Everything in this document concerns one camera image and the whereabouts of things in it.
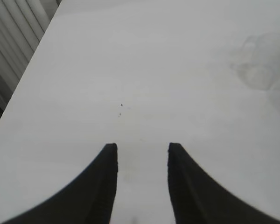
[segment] white radiator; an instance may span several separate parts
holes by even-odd
[[[0,107],[15,90],[59,3],[0,0]]]

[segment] white table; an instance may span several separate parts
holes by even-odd
[[[63,0],[0,121],[0,222],[116,142],[111,223],[171,224],[171,141],[280,219],[279,53],[280,0]]]

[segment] black object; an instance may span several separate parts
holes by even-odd
[[[64,189],[3,224],[109,224],[117,172],[117,146],[107,144]]]
[[[171,143],[168,153],[168,187],[176,224],[280,224],[216,183],[180,144]]]

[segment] smudge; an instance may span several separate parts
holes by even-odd
[[[231,68],[246,86],[265,91],[280,114],[280,34],[249,36]]]
[[[271,89],[280,78],[280,34],[249,36],[232,68],[251,89]]]

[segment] white surface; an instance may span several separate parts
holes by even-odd
[[[0,222],[116,142],[111,223],[171,224],[170,141],[280,219],[280,89],[243,82],[238,59],[271,33],[280,0],[63,0],[0,121]],[[270,79],[264,61],[244,77]]]

